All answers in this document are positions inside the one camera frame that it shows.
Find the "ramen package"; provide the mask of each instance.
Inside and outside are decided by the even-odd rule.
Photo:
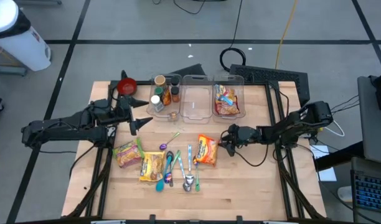
[[[217,149],[218,145],[214,139],[200,134],[196,162],[215,166],[215,162],[217,161]]]
[[[127,144],[114,148],[113,157],[116,158],[120,168],[140,162],[144,157],[144,152],[141,147],[141,139],[136,138],[134,141],[130,141]]]
[[[158,181],[163,178],[164,152],[145,152],[139,180]]]
[[[223,85],[215,85],[215,112],[219,115],[239,114],[238,99],[235,90]]]

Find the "yellow cable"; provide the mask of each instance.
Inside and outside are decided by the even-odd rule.
[[[283,39],[285,38],[285,36],[286,36],[286,34],[288,32],[288,28],[289,28],[290,22],[293,19],[293,14],[294,14],[294,12],[296,10],[297,2],[298,2],[298,0],[294,0],[293,8],[291,10],[290,17],[288,19],[288,23],[286,24],[286,28],[285,28],[285,31],[283,32],[282,39],[280,39],[280,43],[279,43],[279,47],[278,47],[278,53],[276,54],[275,69],[278,68],[278,60],[279,60],[279,55],[280,55],[280,47],[282,46]]]
[[[8,56],[8,54],[6,54],[6,53],[4,52],[4,50],[1,51],[1,54],[2,54],[6,59],[8,59],[8,60],[10,60],[10,61],[12,62],[12,64],[4,64],[5,66],[19,66],[19,64],[18,64],[15,60],[13,60],[10,56]]]

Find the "blue spoon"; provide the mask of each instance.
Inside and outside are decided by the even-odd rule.
[[[171,156],[167,158],[166,168],[164,168],[163,178],[161,178],[156,184],[156,191],[158,192],[161,192],[164,189],[164,177],[166,176],[168,165],[171,163],[171,159],[172,159]]]

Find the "white paper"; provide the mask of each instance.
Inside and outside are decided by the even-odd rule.
[[[315,159],[328,155],[328,153],[324,153],[324,152],[329,152],[327,146],[314,146],[314,147],[311,146],[311,150],[314,154]],[[319,171],[319,176],[321,177],[321,181],[337,181],[336,174],[334,173],[333,167],[328,168],[326,170]]]

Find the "wooden table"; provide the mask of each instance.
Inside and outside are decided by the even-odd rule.
[[[107,97],[109,82],[95,82],[90,100]],[[148,101],[150,86],[139,86],[135,98]],[[281,82],[281,91],[289,97],[290,111],[299,109],[296,87],[293,82]],[[239,119],[239,126],[271,125],[265,88],[263,86],[245,86],[245,109],[247,115]],[[273,104],[276,120],[279,120],[275,94]],[[286,110],[286,99],[282,97]],[[134,118],[145,118],[147,106],[133,109]],[[175,123],[150,121],[138,133],[145,151],[158,151],[159,145],[167,141],[174,133],[181,134],[168,145],[168,150],[182,151],[182,160],[187,167],[187,145],[193,145],[196,153],[199,133],[219,139],[220,133],[229,124],[215,123],[188,124],[182,119]],[[129,133],[128,123],[120,124],[115,146],[120,146],[135,138]],[[299,144],[309,147],[308,141],[300,139]],[[81,141],[77,157],[92,144]],[[252,144],[238,151],[251,163],[259,163],[265,154],[266,146]],[[141,164],[120,169],[113,159],[110,170],[108,191],[106,194],[104,219],[149,219],[155,214],[158,220],[235,220],[237,215],[244,220],[286,220],[283,194],[280,184],[278,165],[272,158],[274,146],[269,146],[268,157],[260,167],[250,167],[239,156],[230,157],[225,149],[219,148],[216,167],[202,164],[199,166],[200,192],[185,192],[179,164],[176,163],[173,177],[174,186],[165,186],[163,192],[156,192],[156,183],[140,182]],[[62,215],[70,213],[81,201],[90,187],[96,149],[84,156],[72,172]],[[321,191],[319,189],[314,162],[311,153],[301,147],[293,149],[294,163],[299,187],[307,199],[321,214],[326,216]],[[293,216],[297,215],[293,192],[289,188]],[[93,215],[96,215],[100,192],[95,194]]]

